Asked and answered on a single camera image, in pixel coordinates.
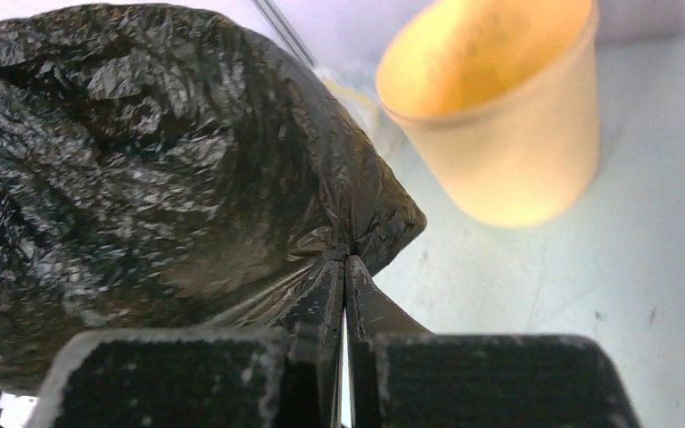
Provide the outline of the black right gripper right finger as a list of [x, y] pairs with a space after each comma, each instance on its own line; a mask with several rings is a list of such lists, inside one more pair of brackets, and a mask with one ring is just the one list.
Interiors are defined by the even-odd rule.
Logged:
[[637, 427], [610, 357], [575, 334], [436, 334], [345, 263], [356, 427]]

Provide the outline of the clear plastic bag yellow rim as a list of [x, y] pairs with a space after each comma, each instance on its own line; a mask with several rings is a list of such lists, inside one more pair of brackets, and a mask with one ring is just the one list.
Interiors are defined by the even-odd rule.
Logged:
[[367, 134], [377, 153], [389, 161], [404, 141], [400, 128], [385, 113], [375, 88], [373, 66], [313, 69], [332, 95]]

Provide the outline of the black trash bag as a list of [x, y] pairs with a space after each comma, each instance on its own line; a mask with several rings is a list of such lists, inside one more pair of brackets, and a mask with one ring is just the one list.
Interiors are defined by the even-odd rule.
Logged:
[[0, 21], [0, 390], [90, 329], [265, 325], [323, 252], [377, 273], [425, 225], [318, 77], [217, 12]]

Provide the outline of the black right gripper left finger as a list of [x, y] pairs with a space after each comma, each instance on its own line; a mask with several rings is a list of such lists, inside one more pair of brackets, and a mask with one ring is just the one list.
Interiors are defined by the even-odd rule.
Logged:
[[31, 427], [337, 427], [346, 254], [324, 252], [266, 327], [81, 333], [54, 360]]

